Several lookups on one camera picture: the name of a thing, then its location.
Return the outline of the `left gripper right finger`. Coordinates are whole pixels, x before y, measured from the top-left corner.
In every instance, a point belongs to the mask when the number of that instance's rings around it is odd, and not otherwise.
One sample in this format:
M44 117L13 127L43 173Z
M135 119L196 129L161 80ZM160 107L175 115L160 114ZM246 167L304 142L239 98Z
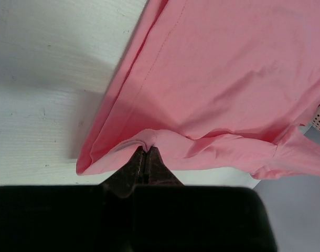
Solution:
M131 195L134 251L277 251L254 190L181 185L154 147L144 177Z

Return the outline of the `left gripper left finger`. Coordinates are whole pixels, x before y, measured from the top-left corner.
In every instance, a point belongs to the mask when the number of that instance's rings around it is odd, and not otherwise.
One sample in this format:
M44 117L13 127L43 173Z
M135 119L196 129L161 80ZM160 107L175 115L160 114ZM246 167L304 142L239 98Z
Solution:
M98 185L0 186L0 251L132 251L131 193L146 154Z

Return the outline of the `pink t shirt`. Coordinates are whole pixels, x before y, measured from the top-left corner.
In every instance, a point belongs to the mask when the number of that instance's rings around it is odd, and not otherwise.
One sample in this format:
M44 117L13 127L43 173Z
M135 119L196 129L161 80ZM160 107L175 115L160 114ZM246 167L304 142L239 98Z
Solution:
M76 172L155 146L174 170L320 176L319 104L320 1L149 1Z

